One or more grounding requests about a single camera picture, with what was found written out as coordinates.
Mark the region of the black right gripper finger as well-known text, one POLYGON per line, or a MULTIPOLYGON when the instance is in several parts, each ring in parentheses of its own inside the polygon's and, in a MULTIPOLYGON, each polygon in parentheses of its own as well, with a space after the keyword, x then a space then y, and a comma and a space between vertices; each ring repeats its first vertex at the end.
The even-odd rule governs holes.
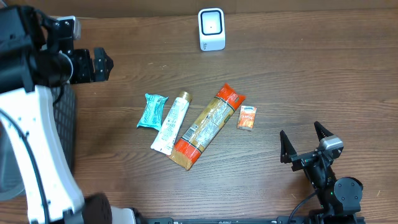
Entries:
POLYGON ((280 132, 280 143, 280 162, 285 164, 292 163, 293 158, 297 156, 297 152, 283 130, 280 132))
POLYGON ((333 136, 333 133, 327 130, 319 121, 314 122, 314 127, 319 141, 324 138, 333 136))

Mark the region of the small orange juice box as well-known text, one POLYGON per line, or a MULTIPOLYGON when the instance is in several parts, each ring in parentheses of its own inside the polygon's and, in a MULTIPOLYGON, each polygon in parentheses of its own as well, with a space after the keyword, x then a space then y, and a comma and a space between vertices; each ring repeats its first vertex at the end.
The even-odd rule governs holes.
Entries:
POLYGON ((254 106, 242 106, 239 112, 237 128, 252 131, 257 108, 254 106))

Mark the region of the colourful packet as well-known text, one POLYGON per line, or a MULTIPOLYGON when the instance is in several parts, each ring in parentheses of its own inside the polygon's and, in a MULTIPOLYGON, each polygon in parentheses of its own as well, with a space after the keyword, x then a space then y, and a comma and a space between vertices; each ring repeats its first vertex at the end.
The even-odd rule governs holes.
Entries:
POLYGON ((162 115, 168 96, 145 94, 146 107, 137 123, 137 128, 153 128, 158 131, 162 126, 162 115))

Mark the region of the orange spaghetti packet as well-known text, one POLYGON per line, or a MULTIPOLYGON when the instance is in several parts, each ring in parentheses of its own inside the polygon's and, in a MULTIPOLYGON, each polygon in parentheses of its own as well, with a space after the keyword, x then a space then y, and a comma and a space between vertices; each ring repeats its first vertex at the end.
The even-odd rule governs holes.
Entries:
POLYGON ((190 170, 245 99, 246 96, 238 94, 227 83, 224 84, 175 143, 168 158, 185 170, 190 170))

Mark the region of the white tube gold cap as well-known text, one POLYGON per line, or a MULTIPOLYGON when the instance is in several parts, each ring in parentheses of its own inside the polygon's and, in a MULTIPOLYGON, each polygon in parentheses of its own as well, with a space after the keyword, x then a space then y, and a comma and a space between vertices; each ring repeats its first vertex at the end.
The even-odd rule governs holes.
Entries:
POLYGON ((173 102, 170 111, 161 126, 151 149, 171 155, 180 127, 187 113, 192 96, 186 91, 181 91, 173 102))

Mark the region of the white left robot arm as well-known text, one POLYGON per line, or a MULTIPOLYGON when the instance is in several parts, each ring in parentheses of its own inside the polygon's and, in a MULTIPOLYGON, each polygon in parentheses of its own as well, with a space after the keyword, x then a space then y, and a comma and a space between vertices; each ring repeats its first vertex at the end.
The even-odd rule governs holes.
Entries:
POLYGON ((1 123, 10 139, 31 223, 136 223, 131 208, 112 206, 105 194, 85 197, 67 164, 52 90, 103 82, 113 60, 101 47, 75 49, 76 17, 59 19, 31 6, 1 9, 1 123))

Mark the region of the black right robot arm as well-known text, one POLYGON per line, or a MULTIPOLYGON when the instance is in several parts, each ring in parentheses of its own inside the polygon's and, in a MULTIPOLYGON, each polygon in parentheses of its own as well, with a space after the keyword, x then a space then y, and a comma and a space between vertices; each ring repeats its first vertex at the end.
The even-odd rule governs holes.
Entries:
POLYGON ((361 211, 363 184, 354 177, 336 178, 332 169, 335 159, 343 152, 343 141, 318 121, 314 122, 319 140, 314 151, 298 155, 284 131, 280 132, 280 161, 291 163, 292 170, 302 170, 314 188, 314 193, 303 199, 288 218, 281 223, 364 223, 361 211), (321 208, 309 211, 307 216, 296 216, 297 211, 311 198, 317 197, 321 208))

